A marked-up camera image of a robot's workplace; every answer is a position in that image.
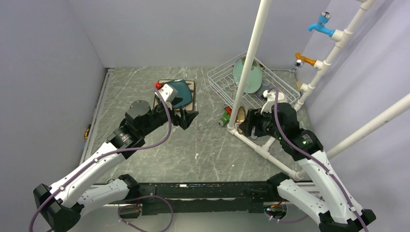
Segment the beige patterned bowl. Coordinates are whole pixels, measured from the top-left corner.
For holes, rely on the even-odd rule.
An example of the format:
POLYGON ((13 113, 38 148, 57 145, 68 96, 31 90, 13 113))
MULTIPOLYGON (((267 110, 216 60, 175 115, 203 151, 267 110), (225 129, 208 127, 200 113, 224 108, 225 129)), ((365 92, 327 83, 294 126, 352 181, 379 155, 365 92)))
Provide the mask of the beige patterned bowl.
POLYGON ((247 116, 247 109, 244 106, 240 106, 237 112, 237 116, 236 116, 236 125, 239 127, 239 125, 241 125, 247 116))

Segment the teal square plate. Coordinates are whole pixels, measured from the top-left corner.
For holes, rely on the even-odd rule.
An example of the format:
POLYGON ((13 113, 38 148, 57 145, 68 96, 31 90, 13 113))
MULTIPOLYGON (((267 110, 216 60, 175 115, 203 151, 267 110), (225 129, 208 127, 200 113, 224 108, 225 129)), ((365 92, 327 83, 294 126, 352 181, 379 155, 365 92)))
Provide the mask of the teal square plate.
POLYGON ((195 90, 195 82, 188 81, 185 79, 178 79, 178 80, 161 80, 162 84, 169 84, 173 86, 177 91, 177 97, 174 101, 172 101, 172 105, 174 108, 179 108, 180 106, 188 106, 193 103, 194 100, 194 90, 195 90))

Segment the mint green flower plate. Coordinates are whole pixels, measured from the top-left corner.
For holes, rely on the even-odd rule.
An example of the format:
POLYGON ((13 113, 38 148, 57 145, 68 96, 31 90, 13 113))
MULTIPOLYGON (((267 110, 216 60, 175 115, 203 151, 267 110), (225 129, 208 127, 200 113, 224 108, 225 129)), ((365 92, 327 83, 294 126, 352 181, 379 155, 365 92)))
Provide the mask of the mint green flower plate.
MULTIPOLYGON (((239 86, 240 79, 242 77, 242 71, 245 64, 246 57, 239 58, 233 66, 233 79, 237 86, 239 86)), ((249 72, 249 77, 245 84, 244 92, 251 94, 256 92, 262 85, 262 69, 259 63, 254 60, 249 72)))

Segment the white ceramic bowl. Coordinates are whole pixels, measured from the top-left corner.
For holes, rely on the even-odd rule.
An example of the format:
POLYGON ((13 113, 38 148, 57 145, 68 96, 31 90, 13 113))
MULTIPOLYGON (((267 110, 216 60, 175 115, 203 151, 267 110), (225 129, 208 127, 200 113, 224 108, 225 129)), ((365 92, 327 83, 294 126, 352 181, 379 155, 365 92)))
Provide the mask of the white ceramic bowl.
POLYGON ((275 98, 276 98, 276 92, 275 92, 274 90, 272 90, 272 89, 270 89, 270 90, 265 90, 265 91, 263 92, 263 98, 264 98, 266 101, 274 101, 275 98))

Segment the blue patterned mug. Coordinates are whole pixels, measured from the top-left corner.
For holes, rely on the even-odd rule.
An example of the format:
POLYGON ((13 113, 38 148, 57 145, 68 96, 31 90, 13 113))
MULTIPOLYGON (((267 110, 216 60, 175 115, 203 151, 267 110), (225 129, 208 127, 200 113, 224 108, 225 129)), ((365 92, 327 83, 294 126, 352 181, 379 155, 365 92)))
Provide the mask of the blue patterned mug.
POLYGON ((270 82, 268 80, 263 80, 262 85, 260 87, 260 92, 263 93, 264 91, 269 90, 270 88, 271 88, 270 82))

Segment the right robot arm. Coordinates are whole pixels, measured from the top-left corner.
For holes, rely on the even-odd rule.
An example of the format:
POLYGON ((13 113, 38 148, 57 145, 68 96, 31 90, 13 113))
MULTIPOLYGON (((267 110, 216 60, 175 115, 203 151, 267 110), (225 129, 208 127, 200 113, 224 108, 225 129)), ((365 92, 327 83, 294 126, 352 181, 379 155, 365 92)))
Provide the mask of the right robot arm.
POLYGON ((368 225, 376 220, 375 213, 364 209, 347 191, 323 145, 312 131, 300 127, 297 112, 290 104, 276 103, 270 113, 249 109, 239 128, 246 137, 271 136, 276 139, 307 173, 322 196, 313 196, 288 175, 279 173, 267 181, 269 199, 290 201, 314 220, 322 232, 368 231, 368 225))

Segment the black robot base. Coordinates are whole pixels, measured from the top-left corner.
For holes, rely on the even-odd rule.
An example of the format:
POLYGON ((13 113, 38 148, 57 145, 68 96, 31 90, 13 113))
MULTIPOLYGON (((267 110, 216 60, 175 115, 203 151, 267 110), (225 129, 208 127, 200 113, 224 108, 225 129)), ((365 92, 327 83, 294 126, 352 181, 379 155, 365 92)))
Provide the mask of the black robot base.
POLYGON ((265 181, 141 183, 118 203, 139 206, 143 216, 168 213, 268 213, 282 219, 286 202, 265 181))

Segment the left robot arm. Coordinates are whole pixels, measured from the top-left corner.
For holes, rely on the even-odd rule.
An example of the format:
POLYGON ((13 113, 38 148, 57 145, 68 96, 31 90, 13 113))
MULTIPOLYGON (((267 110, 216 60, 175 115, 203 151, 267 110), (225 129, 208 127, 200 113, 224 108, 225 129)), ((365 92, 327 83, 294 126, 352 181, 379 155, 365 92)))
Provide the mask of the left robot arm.
POLYGON ((178 110, 166 104, 154 108, 146 101, 135 101, 125 113, 120 126, 113 131, 88 160, 70 174, 50 186, 40 184, 33 191, 41 214, 55 232, 67 232, 87 213, 108 203, 132 203, 140 197, 140 185, 129 174, 91 189, 90 187, 111 168, 127 160, 137 150, 145 149, 145 137, 168 124, 187 129, 198 111, 178 110))

